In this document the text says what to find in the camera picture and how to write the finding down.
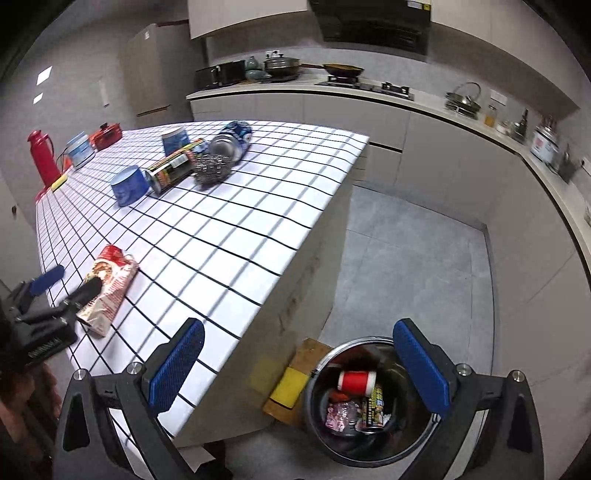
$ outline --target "trash can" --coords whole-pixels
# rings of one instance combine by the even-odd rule
[[[329,394],[342,370],[376,371],[376,383],[384,392],[384,414],[392,415],[381,432],[342,437],[325,426]],[[361,468],[406,457],[435,426],[436,416],[425,407],[388,337],[364,337],[332,350],[311,373],[303,406],[307,430],[317,446],[333,460]]]

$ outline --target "upper cabinet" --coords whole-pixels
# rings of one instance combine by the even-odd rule
[[[191,38],[255,18],[303,12],[307,0],[188,0]]]
[[[583,69],[556,31],[522,0],[433,0],[431,19],[513,55],[579,104]]]

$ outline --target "red thermos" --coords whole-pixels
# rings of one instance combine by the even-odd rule
[[[51,187],[53,182],[60,178],[60,171],[57,169],[56,161],[53,158],[53,142],[49,135],[43,135],[41,130],[35,130],[31,132],[29,138],[31,142],[31,156],[37,166],[39,175],[46,187]],[[47,141],[51,144],[51,150],[47,145]]]

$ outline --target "range hood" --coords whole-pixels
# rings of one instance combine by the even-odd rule
[[[325,41],[427,54],[431,0],[310,0]]]

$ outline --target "metal screw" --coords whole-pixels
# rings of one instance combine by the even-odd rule
[[[525,381],[525,374],[521,370],[513,370],[511,372],[511,376],[513,377],[513,380],[515,380],[516,382],[521,383]]]
[[[142,370],[143,365],[139,362],[131,362],[125,371],[130,375],[137,375]]]
[[[468,364],[457,364],[456,371],[463,377],[467,377],[472,374],[472,367]]]
[[[74,377],[74,380],[82,380],[86,376],[86,373],[86,370],[80,368],[76,370],[72,376]]]

